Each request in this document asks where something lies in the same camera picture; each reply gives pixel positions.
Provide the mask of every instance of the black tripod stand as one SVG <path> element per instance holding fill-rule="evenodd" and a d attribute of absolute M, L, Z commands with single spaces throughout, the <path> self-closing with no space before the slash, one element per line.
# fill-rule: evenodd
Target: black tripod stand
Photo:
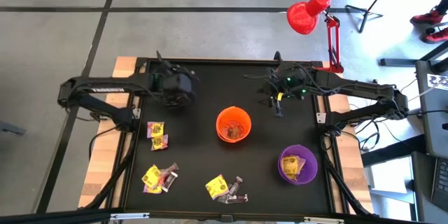
<path fill-rule="evenodd" d="M 367 22 L 367 17 L 371 14 L 376 15 L 378 18 L 382 17 L 382 14 L 377 14 L 377 13 L 371 13 L 370 10 L 373 8 L 373 6 L 376 4 L 378 0 L 373 1 L 372 5 L 368 8 L 368 9 L 364 9 L 364 8 L 359 8 L 359 7 L 355 7 L 355 6 L 351 6 L 351 5 L 346 5 L 345 8 L 352 8 L 355 10 L 358 10 L 360 12 L 363 13 L 363 22 L 361 23 L 361 27 L 359 28 L 359 33 L 362 33 L 364 30 L 364 26 L 365 26 L 365 22 Z"/>

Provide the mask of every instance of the black stand leg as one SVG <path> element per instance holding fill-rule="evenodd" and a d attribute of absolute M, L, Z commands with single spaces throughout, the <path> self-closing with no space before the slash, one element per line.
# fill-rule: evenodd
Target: black stand leg
<path fill-rule="evenodd" d="M 445 53 L 448 53 L 448 41 L 443 42 L 421 59 L 380 59 L 379 64 L 385 67 L 415 67 L 418 60 L 433 61 Z"/>
<path fill-rule="evenodd" d="M 355 7 L 355 6 L 351 6 L 351 5 L 346 5 L 345 8 L 352 8 L 355 10 L 358 10 L 360 12 L 363 13 L 363 22 L 361 23 L 361 26 L 358 30 L 359 33 L 363 33 L 364 31 L 364 26 L 365 23 L 367 22 L 367 18 L 369 15 L 377 15 L 378 18 L 382 17 L 382 14 L 378 14 L 378 13 L 371 13 L 370 10 L 372 10 L 373 6 L 377 3 L 378 0 L 373 1 L 372 5 L 370 5 L 370 7 L 368 9 L 364 9 L 364 8 L 359 8 L 359 7 Z"/>
<path fill-rule="evenodd" d="M 426 153 L 425 135 L 414 136 L 410 139 L 394 143 L 385 148 L 370 151 L 361 155 L 364 167 L 379 164 L 396 158 L 403 158 L 411 155 L 412 151 Z"/>
<path fill-rule="evenodd" d="M 19 134 L 19 135 L 25 134 L 25 130 L 24 129 L 21 129 L 19 127 L 16 127 L 14 125 L 11 125 L 11 124 L 6 123 L 6 122 L 1 122 L 1 121 L 0 121 L 0 130 L 4 131 L 4 132 L 12 132 L 14 134 Z"/>

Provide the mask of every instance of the orange bowl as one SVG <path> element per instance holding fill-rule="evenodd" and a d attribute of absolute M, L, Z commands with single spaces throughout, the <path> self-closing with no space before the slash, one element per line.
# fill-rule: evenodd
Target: orange bowl
<path fill-rule="evenodd" d="M 224 109 L 216 119 L 216 132 L 219 138 L 228 143 L 237 143 L 246 138 L 251 128 L 249 114 L 236 106 Z"/>

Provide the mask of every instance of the purple bowl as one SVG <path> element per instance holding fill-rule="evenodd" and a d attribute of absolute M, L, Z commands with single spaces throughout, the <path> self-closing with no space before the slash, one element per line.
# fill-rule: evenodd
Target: purple bowl
<path fill-rule="evenodd" d="M 298 155 L 306 160 L 305 165 L 303 166 L 302 170 L 300 171 L 300 174 L 298 175 L 297 181 L 289 179 L 283 172 L 283 169 L 281 168 L 281 159 L 289 155 Z M 294 185 L 303 185 L 311 182 L 314 179 L 314 177 L 316 177 L 317 160 L 310 150 L 298 144 L 294 146 L 289 146 L 281 152 L 279 156 L 278 168 L 281 177 L 284 178 L 287 182 L 292 183 Z"/>

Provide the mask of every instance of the candy wrapper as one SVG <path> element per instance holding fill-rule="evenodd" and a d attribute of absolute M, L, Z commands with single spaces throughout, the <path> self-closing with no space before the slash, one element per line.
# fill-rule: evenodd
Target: candy wrapper
<path fill-rule="evenodd" d="M 235 196 L 229 196 L 225 203 L 226 204 L 234 204 L 234 203 L 245 203 L 248 202 L 249 198 L 247 197 L 247 194 L 245 195 L 235 195 Z"/>
<path fill-rule="evenodd" d="M 146 136 L 148 138 L 163 136 L 164 122 L 148 122 L 148 131 Z"/>
<path fill-rule="evenodd" d="M 303 166 L 305 165 L 305 163 L 307 162 L 306 159 L 299 157 L 299 174 L 302 171 Z"/>
<path fill-rule="evenodd" d="M 229 192 L 228 185 L 225 182 L 222 174 L 208 182 L 205 185 L 205 188 L 207 189 L 207 191 L 209 191 L 210 197 L 213 200 Z"/>
<path fill-rule="evenodd" d="M 233 182 L 233 184 L 229 187 L 229 195 L 230 196 L 234 196 L 237 194 L 237 191 L 238 191 L 241 183 L 243 183 L 243 179 L 237 176 L 237 178 L 235 179 L 235 182 Z"/>
<path fill-rule="evenodd" d="M 248 197 L 247 194 L 245 195 L 230 195 L 230 194 L 226 194 L 226 195 L 221 195 L 219 197 L 217 197 L 217 201 L 224 203 L 224 204 L 234 204 L 234 203 L 245 203 L 248 202 Z"/>
<path fill-rule="evenodd" d="M 151 189 L 149 188 L 147 185 L 145 185 L 143 187 L 143 192 L 144 193 L 154 193 L 154 194 L 160 194 L 162 192 L 162 186 L 161 185 L 157 185 L 155 187 L 155 189 Z"/>
<path fill-rule="evenodd" d="M 281 159 L 281 168 L 289 179 L 296 181 L 305 162 L 306 160 L 298 155 L 291 155 Z"/>
<path fill-rule="evenodd" d="M 151 141 L 153 142 L 152 151 L 163 150 L 168 147 L 168 135 L 153 137 Z"/>
<path fill-rule="evenodd" d="M 164 192 L 168 193 L 168 189 L 171 187 L 171 185 L 172 185 L 173 182 L 174 182 L 174 179 L 176 179 L 176 178 L 177 178 L 177 174 L 175 174 L 174 172 L 171 172 L 171 173 L 168 175 L 168 177 L 167 177 L 167 179 L 165 180 L 165 182 L 163 183 L 163 185 L 162 185 L 162 190 L 163 190 Z"/>
<path fill-rule="evenodd" d="M 143 187 L 144 193 L 155 193 L 159 194 L 163 191 L 163 186 L 165 186 L 166 190 L 168 191 L 169 187 L 173 183 L 173 178 L 170 179 L 170 182 L 168 184 L 168 179 L 170 174 L 174 174 L 174 170 L 179 169 L 176 163 L 173 163 L 170 167 L 166 169 L 158 169 L 155 164 L 149 170 L 146 172 L 145 176 L 141 179 L 145 186 Z"/>
<path fill-rule="evenodd" d="M 156 186 L 159 184 L 161 176 L 162 174 L 160 170 L 155 166 L 155 164 L 153 164 L 153 166 L 148 169 L 148 171 L 145 173 L 143 178 L 141 178 L 141 180 L 151 190 L 154 190 Z"/>

